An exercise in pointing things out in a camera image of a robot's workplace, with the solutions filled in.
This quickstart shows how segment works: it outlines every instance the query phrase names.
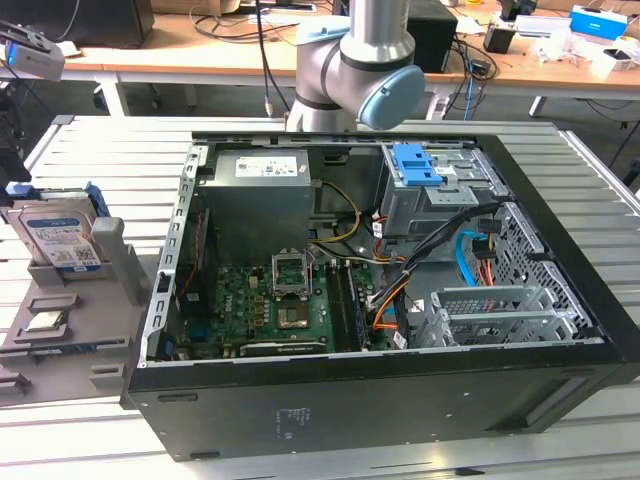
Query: blue plastic latch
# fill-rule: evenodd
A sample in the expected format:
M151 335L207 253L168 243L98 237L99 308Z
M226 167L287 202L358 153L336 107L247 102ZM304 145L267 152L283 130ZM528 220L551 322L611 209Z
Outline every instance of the blue plastic latch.
M7 54L7 64L10 67L13 67L13 65L16 63L16 45L13 42L7 42L7 51L9 52Z
M393 159L407 187L438 186L442 177L431 166L431 156L420 145L399 143L393 146Z
M96 213L99 217L111 216L109 213L109 207L107 207L107 203L104 201L100 188L89 182L87 183L87 186L84 187L84 191L91 197L93 206L96 207Z
M36 190L30 183L10 182L9 185L7 185L6 191L14 200L38 198Z

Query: power cable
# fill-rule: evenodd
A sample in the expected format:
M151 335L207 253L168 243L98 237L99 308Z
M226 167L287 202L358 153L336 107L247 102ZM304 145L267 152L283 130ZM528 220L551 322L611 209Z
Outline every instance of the power cable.
M69 32L71 31L71 27L73 27L73 23L76 21L76 17L78 16L78 9L80 7L80 0L76 0L76 7L73 9L73 15L71 15L71 20L69 20L69 24L67 25L67 28L65 29L64 33L62 35L60 35L58 38L56 38L55 42L62 42L65 37L67 35L69 35Z
M631 137L633 137L633 134L636 133L636 130L638 130L639 125L640 125L640 120L636 122L636 126L631 129L631 131L629 132L629 135L627 135L627 137L624 139L624 141L620 145L620 148L618 148L618 151L609 162L609 165L608 165L609 169L611 169L613 167L613 164L616 163L616 160L618 160L618 157L622 153L622 150L624 150L624 147L627 146L627 143L629 143L629 140L631 140Z

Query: light blue joint cap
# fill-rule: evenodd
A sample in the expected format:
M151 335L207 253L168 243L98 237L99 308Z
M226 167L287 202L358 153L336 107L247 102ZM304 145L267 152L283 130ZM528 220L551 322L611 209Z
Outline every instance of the light blue joint cap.
M349 17L333 15L310 18L298 26L296 43L305 45L340 38L349 31L349 28Z
M374 130L389 130L409 118L424 95L424 73L409 65L383 79L360 107L358 117Z

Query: yellow wire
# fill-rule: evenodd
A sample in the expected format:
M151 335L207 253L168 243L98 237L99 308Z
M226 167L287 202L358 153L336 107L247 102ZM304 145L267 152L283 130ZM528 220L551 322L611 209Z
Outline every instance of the yellow wire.
M340 195L342 195L344 197L344 199L351 204L351 207L353 208L353 212L356 214L356 221L353 224L353 228L351 228L351 230L349 230L347 233L345 233L343 235L338 235L337 237L321 238L321 239L316 240L316 242L319 242L319 243L340 242L342 240L345 240L345 239L351 237L352 235L355 235L355 233L358 231L358 227L360 227L360 215L362 214L362 212L360 212L360 210L358 210L358 207L357 207L356 203L351 199L351 197L349 195L347 195L346 192L344 190L342 190L340 187L338 187L336 184L331 183L331 182L325 182L324 180L322 181L322 183L324 185L329 185L331 188L333 188L337 192L339 192Z

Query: green circuit board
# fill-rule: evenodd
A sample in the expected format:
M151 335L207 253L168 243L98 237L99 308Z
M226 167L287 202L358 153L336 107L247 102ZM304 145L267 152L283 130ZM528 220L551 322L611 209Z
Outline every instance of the green circuit board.
M271 266L223 267L218 270L213 313L210 318L188 318L179 342L188 347L189 358L216 359L235 356L248 343L319 342L326 351L336 351L329 292L328 265L313 265L307 299L295 295L276 299ZM364 306L373 282L368 266L352 270L358 302ZM301 274L285 266L278 283L297 284ZM381 349L377 340L371 345Z

